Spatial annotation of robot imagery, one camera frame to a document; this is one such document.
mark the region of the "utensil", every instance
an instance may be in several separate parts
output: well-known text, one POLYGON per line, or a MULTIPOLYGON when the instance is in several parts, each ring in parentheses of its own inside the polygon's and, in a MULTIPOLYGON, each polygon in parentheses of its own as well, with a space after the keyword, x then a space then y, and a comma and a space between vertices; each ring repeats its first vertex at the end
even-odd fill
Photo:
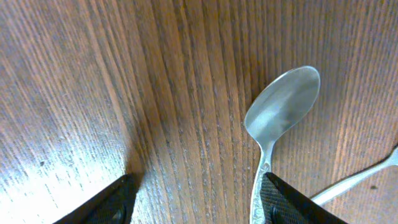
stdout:
POLYGON ((265 223, 260 198, 262 176, 271 171, 275 142, 308 113, 320 87, 317 70, 304 66, 290 70, 264 89, 246 113, 244 125, 261 148, 251 195, 250 223, 265 223))
POLYGON ((384 161, 333 184, 332 186, 328 187, 326 190, 312 197, 311 200, 314 201, 317 205, 323 205, 332 198, 339 196, 345 193, 347 190, 353 188, 355 185, 359 184, 364 179, 370 177, 371 175, 389 166, 398 166, 398 146, 393 150, 391 155, 384 161))

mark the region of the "metal spoon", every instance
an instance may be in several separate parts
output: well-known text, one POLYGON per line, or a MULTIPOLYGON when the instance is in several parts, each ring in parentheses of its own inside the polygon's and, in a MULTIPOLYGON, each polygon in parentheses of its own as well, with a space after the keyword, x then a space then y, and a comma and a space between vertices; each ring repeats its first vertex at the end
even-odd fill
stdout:
POLYGON ((348 177, 344 180, 341 180, 333 184, 329 188, 323 190, 322 192, 311 198, 311 200, 318 205, 323 205, 332 198, 345 193, 347 190, 351 189, 352 187, 359 184, 360 182, 370 177, 371 175, 379 172, 384 168, 394 165, 398 166, 398 146, 393 150, 391 155, 383 162, 380 162, 379 164, 369 167, 357 174, 352 175, 351 177, 348 177))
POLYGON ((304 66, 274 80, 254 100, 244 119, 248 133, 261 148, 259 167, 251 195, 250 223, 265 223, 260 199, 262 176, 271 171, 275 142, 311 109, 320 87, 317 70, 304 66))

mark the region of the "spoon handle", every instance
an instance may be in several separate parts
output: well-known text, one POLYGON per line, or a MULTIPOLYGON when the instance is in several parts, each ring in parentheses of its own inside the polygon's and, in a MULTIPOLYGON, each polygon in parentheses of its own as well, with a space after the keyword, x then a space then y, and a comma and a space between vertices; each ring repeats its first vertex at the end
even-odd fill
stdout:
POLYGON ((328 187, 324 191, 320 192, 319 194, 313 196, 311 200, 315 202, 317 205, 323 205, 324 203, 328 202, 329 200, 333 199, 334 197, 337 197, 343 193, 345 193, 347 190, 351 189, 358 183, 362 182, 364 179, 370 177, 374 173, 379 172, 380 170, 389 167, 391 163, 389 160, 386 160, 384 162, 381 162, 379 164, 376 164, 374 166, 371 166, 368 169, 365 169, 361 172, 358 172, 357 174, 354 174, 348 178, 345 178, 332 186, 328 187))
POLYGON ((264 210, 262 209, 262 203, 260 198, 260 190, 262 183, 262 176, 266 172, 270 172, 270 165, 266 162, 264 153, 261 152, 259 167, 254 178, 254 186, 251 193, 250 203, 250 224, 263 224, 266 221, 264 210))

